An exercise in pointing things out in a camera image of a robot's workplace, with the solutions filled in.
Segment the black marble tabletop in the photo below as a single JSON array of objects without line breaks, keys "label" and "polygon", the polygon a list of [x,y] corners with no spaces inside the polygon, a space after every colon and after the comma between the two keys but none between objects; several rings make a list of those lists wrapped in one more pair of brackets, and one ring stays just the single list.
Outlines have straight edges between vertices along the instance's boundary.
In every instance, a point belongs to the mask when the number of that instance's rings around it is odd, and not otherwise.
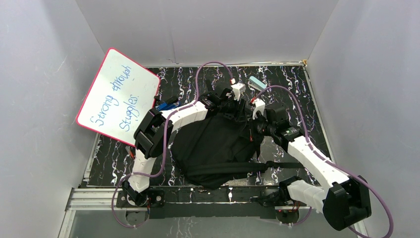
[{"label": "black marble tabletop", "polygon": [[[160,79],[159,96],[162,100],[177,95],[182,104],[191,102],[195,96],[195,74],[197,67],[167,67],[149,68]],[[263,81],[267,85],[282,85],[291,90],[299,100],[300,107],[304,114],[309,130],[311,141],[325,155],[329,156],[325,137],[322,133],[318,115],[316,114],[312,95],[305,77],[303,66],[233,66],[230,67],[233,76],[237,81],[246,83],[250,76]],[[213,87],[218,82],[228,83],[229,76],[223,67],[205,67],[199,76],[199,91],[204,93],[205,79],[211,81]],[[247,86],[244,97],[250,100],[257,91]],[[282,103],[287,108],[290,122],[293,125],[300,125],[302,122],[297,115],[297,109],[287,92],[274,89],[266,92],[262,99],[266,104],[274,102]],[[170,140],[169,148],[172,145],[173,137]],[[133,159],[128,155],[126,145],[106,136],[100,136],[92,169],[86,186],[111,187],[115,186],[119,179],[131,173],[134,164]],[[261,155],[254,162],[265,163],[266,161],[295,162],[296,160],[284,153],[282,149],[274,144],[270,137],[262,142]],[[157,158],[152,174],[159,171],[162,157]],[[252,186],[252,185],[276,185],[278,182],[291,176],[300,176],[306,182],[317,184],[315,178],[304,169],[274,169],[270,168],[265,173],[249,174],[248,178],[232,180],[227,183],[230,186]],[[191,185],[180,173],[180,170],[172,164],[168,158],[165,170],[158,178],[150,179],[151,186],[189,186]]]}]

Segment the gray wall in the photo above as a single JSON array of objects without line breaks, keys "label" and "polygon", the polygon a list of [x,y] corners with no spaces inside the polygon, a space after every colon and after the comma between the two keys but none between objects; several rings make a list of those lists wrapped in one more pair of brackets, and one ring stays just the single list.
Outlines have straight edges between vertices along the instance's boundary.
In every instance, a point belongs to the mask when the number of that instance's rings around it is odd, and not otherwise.
[{"label": "gray wall", "polygon": [[[341,0],[308,62],[335,160],[382,194],[396,238],[420,234],[419,12],[418,0]],[[382,237],[372,201],[367,230]]]},{"label": "gray wall", "polygon": [[57,237],[95,136],[74,120],[103,57],[75,1],[0,1],[2,238]]},{"label": "gray wall", "polygon": [[102,49],[145,66],[308,59],[338,0],[76,0]]}]

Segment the black fabric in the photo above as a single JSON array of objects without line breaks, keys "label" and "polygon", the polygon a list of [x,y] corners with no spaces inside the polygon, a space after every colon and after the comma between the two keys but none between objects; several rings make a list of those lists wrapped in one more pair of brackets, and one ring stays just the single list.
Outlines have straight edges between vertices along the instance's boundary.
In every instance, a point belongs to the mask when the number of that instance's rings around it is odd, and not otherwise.
[{"label": "black fabric", "polygon": [[303,168],[299,163],[250,163],[264,136],[254,133],[252,139],[245,121],[218,114],[182,127],[171,147],[172,157],[190,182],[210,189],[269,167]]}]

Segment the purple hose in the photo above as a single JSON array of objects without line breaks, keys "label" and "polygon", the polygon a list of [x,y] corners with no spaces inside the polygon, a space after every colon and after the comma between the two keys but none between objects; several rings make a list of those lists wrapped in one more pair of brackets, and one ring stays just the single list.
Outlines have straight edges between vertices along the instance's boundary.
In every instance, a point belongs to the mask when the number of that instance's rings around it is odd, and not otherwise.
[{"label": "purple hose", "polygon": [[[322,159],[323,161],[327,160],[320,153],[318,153],[317,151],[314,150],[314,146],[312,145],[311,140],[309,139],[308,129],[307,129],[306,125],[305,125],[305,120],[304,120],[304,117],[303,117],[302,110],[301,110],[301,107],[299,105],[299,102],[296,99],[295,95],[293,95],[293,93],[289,89],[287,89],[287,88],[285,88],[283,86],[280,86],[280,85],[272,85],[272,86],[266,87],[264,90],[262,90],[260,93],[258,93],[257,96],[255,96],[254,99],[258,98],[263,92],[265,92],[265,91],[267,91],[268,89],[271,89],[271,88],[280,88],[280,89],[286,90],[289,93],[289,95],[292,97],[292,99],[293,99],[293,101],[296,104],[296,107],[298,109],[299,116],[300,116],[300,119],[302,121],[301,124],[302,124],[303,130],[305,132],[306,142],[308,143],[309,148],[320,159]],[[386,215],[388,216],[388,220],[389,220],[388,233],[384,237],[382,237],[382,238],[390,238],[391,235],[392,235],[392,233],[394,232],[394,219],[392,218],[391,211],[389,210],[389,207],[385,204],[385,201],[382,199],[382,197],[379,195],[379,193],[375,189],[373,189],[373,187],[371,187],[367,182],[365,182],[363,179],[359,178],[354,173],[348,171],[347,169],[345,169],[345,168],[343,168],[343,167],[341,167],[339,165],[336,165],[336,164],[332,163],[330,160],[327,160],[326,163],[329,164],[329,165],[331,165],[332,167],[334,167],[334,168],[336,168],[338,170],[341,170],[341,171],[345,172],[346,174],[350,175],[353,179],[355,179],[359,183],[361,183],[364,186],[366,186],[375,195],[375,197],[379,200],[379,202],[382,204],[383,208],[385,209]],[[351,231],[353,231],[354,233],[356,233],[360,237],[363,237],[363,238],[371,238],[371,237],[365,236],[365,235],[357,232],[353,228],[349,228],[349,229]]]},{"label": "purple hose", "polygon": [[162,165],[161,165],[161,167],[160,167],[160,170],[159,170],[159,172],[157,173],[157,174],[154,174],[154,175],[150,175],[150,174],[145,174],[145,173],[140,173],[140,172],[134,172],[134,173],[131,173],[131,174],[127,174],[126,176],[124,176],[124,177],[122,177],[121,179],[120,179],[120,181],[118,182],[118,184],[117,184],[117,186],[116,186],[116,188],[115,188],[115,190],[114,190],[114,194],[112,195],[112,199],[111,199],[111,210],[112,210],[112,214],[113,214],[113,216],[114,216],[114,218],[117,220],[117,222],[118,223],[120,223],[120,225],[122,225],[122,226],[124,226],[124,227],[127,227],[127,228],[136,228],[136,227],[140,227],[140,226],[142,226],[146,221],[143,221],[143,222],[141,222],[141,223],[139,223],[139,224],[137,224],[137,225],[133,225],[133,226],[129,226],[129,225],[126,225],[126,224],[124,224],[124,223],[122,223],[119,219],[118,219],[118,217],[117,217],[117,215],[116,215],[116,213],[115,213],[115,210],[114,210],[114,199],[115,199],[115,195],[116,195],[116,193],[117,193],[117,191],[118,191],[118,188],[121,186],[121,184],[122,184],[122,182],[123,181],[125,181],[125,180],[127,180],[129,177],[131,177],[132,175],[143,175],[143,176],[147,176],[147,177],[150,177],[150,178],[156,178],[156,177],[158,177],[159,175],[161,175],[162,174],[162,172],[163,172],[163,169],[164,169],[164,167],[165,167],[165,162],[166,162],[166,148],[167,148],[167,128],[168,128],[168,123],[169,123],[169,119],[170,119],[170,117],[171,116],[173,116],[175,113],[177,113],[178,111],[182,111],[182,110],[184,110],[184,109],[187,109],[187,108],[190,108],[190,107],[192,107],[193,105],[195,105],[196,103],[197,103],[197,101],[198,101],[198,97],[199,97],[199,95],[200,95],[200,92],[199,92],[199,88],[198,88],[198,75],[199,75],[199,73],[200,73],[200,71],[201,71],[201,69],[204,67],[204,66],[206,66],[207,64],[209,64],[209,63],[217,63],[217,64],[220,64],[220,65],[222,65],[222,66],[224,66],[226,69],[227,69],[227,71],[228,71],[228,73],[229,73],[229,76],[230,76],[230,78],[232,79],[233,78],[233,75],[232,75],[232,72],[230,71],[230,69],[229,69],[229,67],[227,66],[227,65],[225,65],[225,64],[223,64],[223,63],[221,63],[221,62],[217,62],[217,61],[211,61],[211,62],[207,62],[207,63],[205,63],[205,64],[203,64],[203,65],[201,65],[199,68],[198,68],[198,70],[197,70],[197,73],[196,73],[196,96],[195,96],[195,98],[194,98],[194,102],[192,103],[192,104],[189,104],[189,105],[186,105],[186,106],[183,106],[183,107],[180,107],[179,109],[177,109],[177,110],[174,110],[173,112],[171,112],[169,115],[168,115],[168,117],[166,118],[166,121],[165,121],[165,126],[164,126],[164,129],[163,129],[163,154],[162,154]]}]

